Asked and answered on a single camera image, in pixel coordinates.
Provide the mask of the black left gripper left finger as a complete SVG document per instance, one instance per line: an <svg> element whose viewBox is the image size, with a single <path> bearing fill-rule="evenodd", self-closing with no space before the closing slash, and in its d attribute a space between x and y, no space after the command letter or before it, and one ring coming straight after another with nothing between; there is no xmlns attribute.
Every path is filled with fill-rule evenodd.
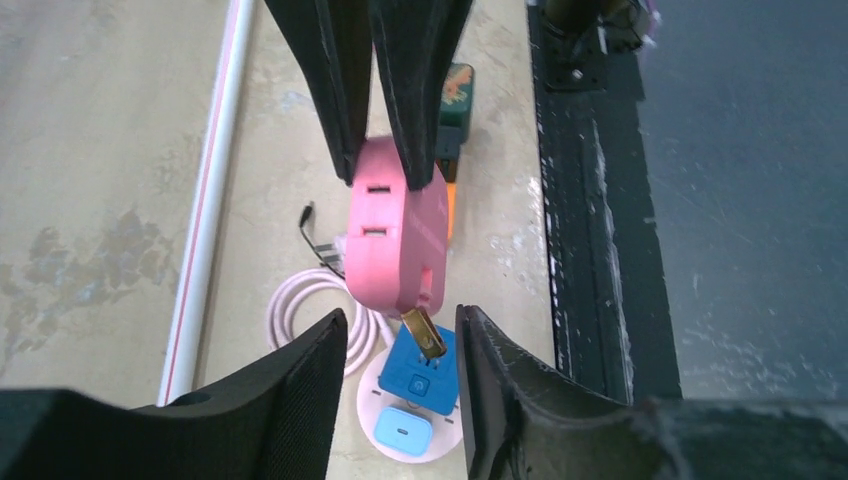
<svg viewBox="0 0 848 480"><path fill-rule="evenodd" d="M1 394L5 479L322 479L339 407L347 321L294 341L164 407L68 389Z"/></svg>

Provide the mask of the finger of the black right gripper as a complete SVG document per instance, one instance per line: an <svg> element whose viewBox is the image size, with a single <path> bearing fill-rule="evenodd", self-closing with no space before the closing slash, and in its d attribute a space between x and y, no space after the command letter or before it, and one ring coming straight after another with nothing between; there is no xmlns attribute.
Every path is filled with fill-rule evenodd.
<svg viewBox="0 0 848 480"><path fill-rule="evenodd" d="M365 142L372 73L366 0L266 0L297 60L338 178L350 186Z"/></svg>
<svg viewBox="0 0 848 480"><path fill-rule="evenodd" d="M434 175L441 95L473 2L373 0L373 44L392 136L409 190Z"/></svg>

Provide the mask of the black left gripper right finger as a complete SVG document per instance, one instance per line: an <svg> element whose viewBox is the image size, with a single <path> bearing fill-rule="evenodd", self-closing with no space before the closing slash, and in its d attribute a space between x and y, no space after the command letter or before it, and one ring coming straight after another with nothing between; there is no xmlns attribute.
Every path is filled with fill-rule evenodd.
<svg viewBox="0 0 848 480"><path fill-rule="evenodd" d="M843 479L843 401L651 398L567 379L479 307L455 315L471 479Z"/></svg>

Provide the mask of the blue cube socket adapter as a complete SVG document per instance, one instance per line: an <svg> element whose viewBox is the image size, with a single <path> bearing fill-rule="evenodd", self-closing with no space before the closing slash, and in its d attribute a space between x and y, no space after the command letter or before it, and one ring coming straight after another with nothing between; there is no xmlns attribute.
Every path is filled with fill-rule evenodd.
<svg viewBox="0 0 848 480"><path fill-rule="evenodd" d="M458 405L459 396L456 335L441 326L437 329L448 350L443 356L428 360L408 329L402 326L389 350L378 385L397 397L449 416Z"/></svg>

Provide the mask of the pink small charger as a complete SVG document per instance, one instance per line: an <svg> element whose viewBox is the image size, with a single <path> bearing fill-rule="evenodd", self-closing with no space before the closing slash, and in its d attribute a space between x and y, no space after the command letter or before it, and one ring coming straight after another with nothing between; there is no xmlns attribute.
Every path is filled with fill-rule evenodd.
<svg viewBox="0 0 848 480"><path fill-rule="evenodd" d="M443 305L449 233L440 170L411 191L395 143L371 138L351 188L344 269L348 291L366 308L399 318L426 359L448 348L431 317Z"/></svg>

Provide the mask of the dark green cube plug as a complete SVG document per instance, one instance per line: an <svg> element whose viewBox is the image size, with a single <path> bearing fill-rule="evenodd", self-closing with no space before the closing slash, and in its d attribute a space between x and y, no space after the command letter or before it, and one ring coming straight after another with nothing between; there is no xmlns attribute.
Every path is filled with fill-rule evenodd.
<svg viewBox="0 0 848 480"><path fill-rule="evenodd" d="M475 90L475 69L467 63L453 63L443 83L439 124L461 131L468 141Z"/></svg>

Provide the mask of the pink round socket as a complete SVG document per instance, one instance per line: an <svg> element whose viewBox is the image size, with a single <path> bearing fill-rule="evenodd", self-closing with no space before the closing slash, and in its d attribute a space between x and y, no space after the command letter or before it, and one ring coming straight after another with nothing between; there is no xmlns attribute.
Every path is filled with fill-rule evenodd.
<svg viewBox="0 0 848 480"><path fill-rule="evenodd" d="M389 351L380 351L364 370L356 395L360 427L383 455L402 463L422 464L447 455L463 440L461 412L441 415L378 386Z"/></svg>

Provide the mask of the light blue USB charger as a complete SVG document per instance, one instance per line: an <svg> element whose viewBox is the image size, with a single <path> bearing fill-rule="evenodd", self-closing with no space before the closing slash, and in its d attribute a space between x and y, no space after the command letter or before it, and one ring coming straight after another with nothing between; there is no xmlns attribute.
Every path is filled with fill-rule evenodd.
<svg viewBox="0 0 848 480"><path fill-rule="evenodd" d="M380 412L373 434L380 445L411 457L420 457L429 449L433 426L424 417L391 406Z"/></svg>

